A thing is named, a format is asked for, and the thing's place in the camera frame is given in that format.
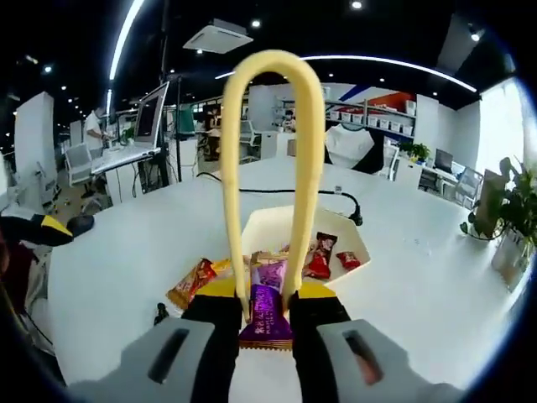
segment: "ceiling air conditioner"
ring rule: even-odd
[[[245,28],[214,19],[211,24],[190,38],[183,48],[201,49],[223,55],[252,41],[253,39],[247,36]]]

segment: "candy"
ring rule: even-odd
[[[313,251],[311,262],[304,267],[303,274],[316,279],[330,278],[330,257],[332,248],[337,242],[337,236],[327,233],[317,233],[317,246]]]
[[[214,277],[216,277],[216,273],[211,269],[211,261],[209,259],[202,259],[183,280],[168,291],[166,296],[179,308],[186,309],[194,298],[196,291]]]
[[[252,267],[252,322],[239,335],[241,348],[292,349],[293,333],[284,318],[280,295],[286,267],[285,260]]]
[[[340,252],[339,254],[336,254],[336,256],[341,261],[343,268],[348,271],[356,269],[356,267],[361,264],[354,252]]]

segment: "white chair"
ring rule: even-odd
[[[65,162],[70,187],[91,183],[91,155],[87,144],[82,143],[67,149]],[[82,205],[82,212],[85,212],[92,203],[98,205],[102,210],[102,204],[97,200],[97,195],[95,195],[86,199]]]
[[[395,147],[390,144],[384,145],[384,166],[377,173],[378,176],[382,176],[389,181],[394,180],[395,162],[399,157],[399,147]]]
[[[456,185],[452,185],[447,181],[441,182],[442,196],[460,206],[472,209],[482,182],[482,174],[466,167]]]
[[[241,121],[241,134],[239,143],[244,145],[246,153],[241,157],[239,163],[252,162],[260,159],[261,137],[253,131],[252,121]]]

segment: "yellow handle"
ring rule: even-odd
[[[256,75],[267,71],[287,76],[295,89],[296,100],[296,196],[289,262],[282,292],[285,309],[289,298],[302,284],[302,266],[313,227],[325,149],[325,103],[321,83],[313,69],[297,56],[281,50],[265,50],[245,59],[235,69],[224,91],[223,105],[226,108],[222,113],[221,172],[235,291],[247,322],[249,308],[242,262],[237,179],[242,95]]]

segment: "white tray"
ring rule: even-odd
[[[250,214],[246,227],[242,231],[242,254],[253,254],[259,250],[278,252],[289,244],[293,224],[293,206],[265,208]],[[316,241],[317,232],[337,236],[329,263],[331,276],[323,284],[333,284],[346,275],[358,272],[371,261],[368,248],[362,241],[358,228],[353,221],[340,214],[317,208],[310,241]],[[354,270],[346,271],[336,257],[340,252],[354,252],[362,263]],[[305,277],[304,281],[319,281]]]

